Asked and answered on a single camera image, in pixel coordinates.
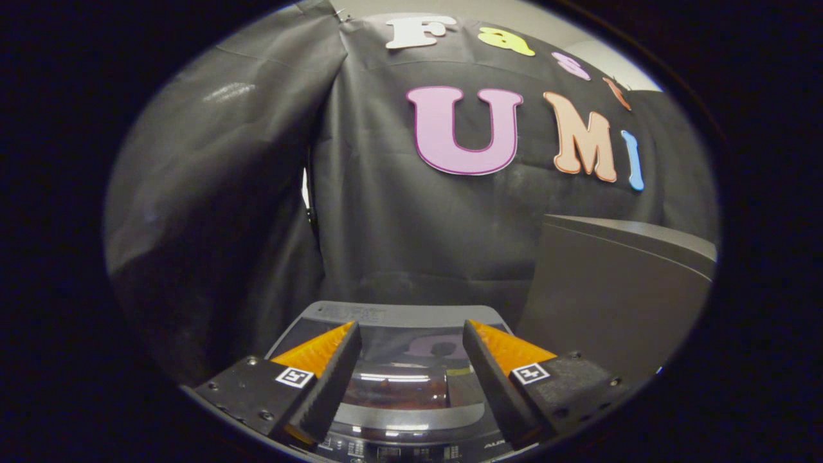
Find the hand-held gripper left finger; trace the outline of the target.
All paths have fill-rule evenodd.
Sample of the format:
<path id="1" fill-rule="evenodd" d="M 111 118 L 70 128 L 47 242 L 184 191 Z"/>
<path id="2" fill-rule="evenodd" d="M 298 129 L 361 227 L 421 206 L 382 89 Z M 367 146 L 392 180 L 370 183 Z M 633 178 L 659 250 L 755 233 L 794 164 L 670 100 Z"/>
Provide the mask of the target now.
<path id="1" fill-rule="evenodd" d="M 256 434 L 312 449 L 331 428 L 361 349 L 361 326 L 344 323 L 275 358 L 247 356 L 194 395 Z"/>

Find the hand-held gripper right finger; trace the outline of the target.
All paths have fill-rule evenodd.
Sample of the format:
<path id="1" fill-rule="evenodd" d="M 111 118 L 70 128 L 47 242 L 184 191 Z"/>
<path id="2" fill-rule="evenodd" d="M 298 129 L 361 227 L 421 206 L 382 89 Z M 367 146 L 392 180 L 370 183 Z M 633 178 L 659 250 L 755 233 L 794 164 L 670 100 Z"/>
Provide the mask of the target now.
<path id="1" fill-rule="evenodd" d="M 465 321 L 462 345 L 498 428 L 514 449 L 572 435 L 628 394 L 622 376 L 581 352 L 553 354 L 476 320 Z"/>

